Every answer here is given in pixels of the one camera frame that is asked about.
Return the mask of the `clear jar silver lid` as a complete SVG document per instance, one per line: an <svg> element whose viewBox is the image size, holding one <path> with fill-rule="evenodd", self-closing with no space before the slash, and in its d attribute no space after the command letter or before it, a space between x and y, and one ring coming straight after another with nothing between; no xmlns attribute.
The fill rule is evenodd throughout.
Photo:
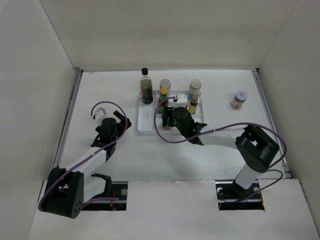
<svg viewBox="0 0 320 240"><path fill-rule="evenodd" d="M161 90L162 88L167 89L167 96L171 96L171 82L169 79L162 79L159 83L159 89Z"/></svg>

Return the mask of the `red lid sauce jar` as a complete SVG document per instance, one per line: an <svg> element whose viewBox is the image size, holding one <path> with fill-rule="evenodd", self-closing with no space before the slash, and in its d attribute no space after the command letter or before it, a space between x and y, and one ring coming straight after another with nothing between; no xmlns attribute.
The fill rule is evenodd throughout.
<svg viewBox="0 0 320 240"><path fill-rule="evenodd" d="M168 125L166 125L166 126L163 126L163 129L164 129L165 131L169 131L169 130L171 129L171 127L168 126Z"/></svg>

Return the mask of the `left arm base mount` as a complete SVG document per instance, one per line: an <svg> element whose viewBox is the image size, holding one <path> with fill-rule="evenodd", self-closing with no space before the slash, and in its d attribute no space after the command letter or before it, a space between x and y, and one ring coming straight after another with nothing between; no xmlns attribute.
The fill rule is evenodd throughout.
<svg viewBox="0 0 320 240"><path fill-rule="evenodd" d="M112 181L110 176L93 173L84 182L84 211L125 211L127 181Z"/></svg>

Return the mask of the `white granule jar blue label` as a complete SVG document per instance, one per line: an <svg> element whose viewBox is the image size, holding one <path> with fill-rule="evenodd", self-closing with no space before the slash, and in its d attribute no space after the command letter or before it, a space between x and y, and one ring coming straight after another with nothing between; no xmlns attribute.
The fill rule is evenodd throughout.
<svg viewBox="0 0 320 240"><path fill-rule="evenodd" d="M198 79L193 79L189 84L187 97L192 100L194 96L199 96L201 92L202 83Z"/></svg>

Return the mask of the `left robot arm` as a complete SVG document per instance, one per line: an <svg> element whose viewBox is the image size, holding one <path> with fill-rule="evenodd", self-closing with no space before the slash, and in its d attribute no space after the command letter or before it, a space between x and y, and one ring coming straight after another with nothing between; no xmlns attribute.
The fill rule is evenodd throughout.
<svg viewBox="0 0 320 240"><path fill-rule="evenodd" d="M53 168L48 176L41 212L76 218L82 210L125 210L127 183L113 182L111 177L97 173L116 151L117 140L131 127L130 119L118 111L107 117L99 108L94 119L97 136L89 150L66 167Z"/></svg>

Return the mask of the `green label chili sauce bottle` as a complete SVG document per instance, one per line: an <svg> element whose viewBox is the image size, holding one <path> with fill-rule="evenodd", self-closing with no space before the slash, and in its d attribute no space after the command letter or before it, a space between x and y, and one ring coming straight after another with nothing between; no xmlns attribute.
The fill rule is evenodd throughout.
<svg viewBox="0 0 320 240"><path fill-rule="evenodd" d="M163 114L165 107L168 105L168 89L166 87L160 89L158 104L158 113Z"/></svg>

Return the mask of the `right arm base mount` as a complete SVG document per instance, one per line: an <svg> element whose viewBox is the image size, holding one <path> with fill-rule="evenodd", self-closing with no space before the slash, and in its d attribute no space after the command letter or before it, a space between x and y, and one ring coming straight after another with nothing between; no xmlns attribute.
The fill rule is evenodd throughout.
<svg viewBox="0 0 320 240"><path fill-rule="evenodd" d="M248 211L265 210L262 195L255 191L260 190L256 180L249 189L244 189L232 181L215 182L218 208L221 211Z"/></svg>

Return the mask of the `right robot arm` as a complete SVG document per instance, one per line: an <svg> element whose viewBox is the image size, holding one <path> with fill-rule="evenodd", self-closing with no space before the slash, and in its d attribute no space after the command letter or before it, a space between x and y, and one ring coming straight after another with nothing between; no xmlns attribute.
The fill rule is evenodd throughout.
<svg viewBox="0 0 320 240"><path fill-rule="evenodd" d="M165 107L161 119L163 126L175 127L191 144L221 146L239 151L245 164L231 189L238 198L250 192L254 181L268 170L280 149L258 124L244 123L244 128L231 126L213 129L205 123L196 122L184 107Z"/></svg>

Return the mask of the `small yellow sesame oil bottle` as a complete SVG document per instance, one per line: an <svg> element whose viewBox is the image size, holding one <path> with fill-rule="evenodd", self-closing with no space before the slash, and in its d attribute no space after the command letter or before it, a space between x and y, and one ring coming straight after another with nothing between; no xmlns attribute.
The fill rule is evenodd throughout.
<svg viewBox="0 0 320 240"><path fill-rule="evenodd" d="M195 114L196 111L197 111L197 106L198 106L198 96L197 95L194 95L192 97L192 99L190 100L190 103L189 103L189 107L188 107L188 112L190 114Z"/></svg>

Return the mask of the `dark soy sauce bottle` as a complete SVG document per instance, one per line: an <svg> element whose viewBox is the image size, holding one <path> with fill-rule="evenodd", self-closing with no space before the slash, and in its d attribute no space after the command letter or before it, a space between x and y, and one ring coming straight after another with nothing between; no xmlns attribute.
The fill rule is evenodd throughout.
<svg viewBox="0 0 320 240"><path fill-rule="evenodd" d="M153 102L153 84L149 77L149 70L144 67L141 69L142 78L140 79L140 93L142 102L149 105Z"/></svg>

